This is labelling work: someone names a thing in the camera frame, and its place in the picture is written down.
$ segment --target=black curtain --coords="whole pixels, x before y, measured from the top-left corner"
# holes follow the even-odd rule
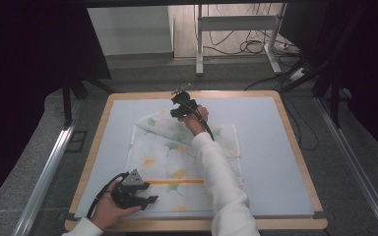
[[[78,75],[109,79],[85,7],[0,1],[0,187],[30,140],[44,100]]]

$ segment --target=wire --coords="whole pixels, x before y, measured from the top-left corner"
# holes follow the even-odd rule
[[[112,182],[114,182],[116,179],[118,179],[120,176],[123,176],[123,175],[124,175],[124,173],[116,175],[115,177],[113,177],[109,181],[109,183],[107,183],[105,186],[103,186],[103,188],[100,190],[100,192],[94,198],[94,201],[92,202],[91,207],[88,210],[87,218],[91,218],[92,213],[94,212],[94,209],[96,207],[96,204],[99,202],[99,200],[102,197],[102,195],[106,192],[106,190],[108,189],[109,185],[112,184]]]
[[[213,141],[214,141],[213,132],[211,131],[210,126],[208,126],[207,121],[204,120],[204,118],[202,117],[202,115],[197,110],[194,110],[190,106],[186,105],[185,102],[180,101],[178,103],[180,105],[184,106],[186,109],[188,109],[192,114],[194,114],[196,116],[196,118],[199,120],[199,122],[201,122],[201,124],[205,127],[205,129],[207,130],[207,132],[210,134],[211,139],[213,139]]]

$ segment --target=cloth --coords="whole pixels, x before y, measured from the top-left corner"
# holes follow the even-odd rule
[[[83,217],[72,231],[64,233],[62,236],[99,236],[102,233],[102,230],[86,217]]]
[[[260,235],[248,208],[247,194],[242,191],[222,148],[208,133],[201,133],[192,141],[197,164],[204,175],[207,193],[213,198],[214,236]]]
[[[210,127],[242,182],[235,126],[210,124]],[[170,217],[177,212],[179,217],[212,216],[212,203],[206,198],[203,177],[191,149],[193,139],[184,123],[171,117],[168,110],[160,110],[135,123],[126,170],[137,169],[141,177],[151,183],[139,197],[158,196],[154,205],[135,217]]]

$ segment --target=white cloth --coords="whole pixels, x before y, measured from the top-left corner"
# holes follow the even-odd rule
[[[102,230],[86,217],[83,217],[72,231],[64,233],[62,236],[99,236],[102,233]]]
[[[207,193],[213,198],[214,236],[260,235],[257,224],[248,208],[247,194],[242,191],[232,172],[221,146],[206,132],[192,141],[197,164],[203,174]],[[82,218],[78,225],[63,236],[98,236],[102,233],[88,219]]]

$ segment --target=wooden table edge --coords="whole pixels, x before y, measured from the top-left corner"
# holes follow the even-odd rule
[[[287,114],[284,109],[284,104],[278,92],[274,90],[217,90],[217,91],[188,91],[192,98],[227,98],[227,97],[256,97],[256,96],[271,96],[277,105],[281,119],[283,121],[283,126],[286,131],[287,137],[289,139],[290,145],[292,147],[296,163],[298,165],[299,171],[304,180],[305,187],[308,191],[308,195],[311,199],[315,212],[323,211],[321,202],[319,201],[318,195],[316,193],[315,187],[313,185],[312,179],[309,175],[309,171],[306,167],[306,163],[303,159],[302,153],[300,151],[299,145],[296,141],[296,137],[291,128],[290,122],[288,120]],[[109,118],[111,107],[115,100],[134,100],[134,99],[168,99],[172,98],[171,91],[159,91],[159,92],[130,92],[130,93],[114,93],[109,96],[105,107],[103,109],[102,115],[98,127],[94,135],[94,141],[91,145],[91,149],[85,164],[84,170],[82,172],[81,179],[78,184],[75,196],[73,198],[72,204],[69,209],[70,214],[74,214],[79,206],[82,194],[85,191],[86,185],[91,176],[92,168],[95,164],[95,159],[98,151],[98,147],[105,130],[107,120]],[[266,229],[324,229],[327,227],[328,220],[326,218],[315,219],[309,218],[291,218],[291,219],[257,219],[257,224],[260,230]],[[141,223],[146,225],[145,229],[141,229]],[[77,221],[67,219],[65,221],[66,230],[72,230],[77,224]],[[140,232],[140,231],[209,231],[211,230],[211,221],[200,219],[200,220],[164,220],[164,219],[139,219],[139,220],[121,220],[118,225],[112,229],[118,232]]]

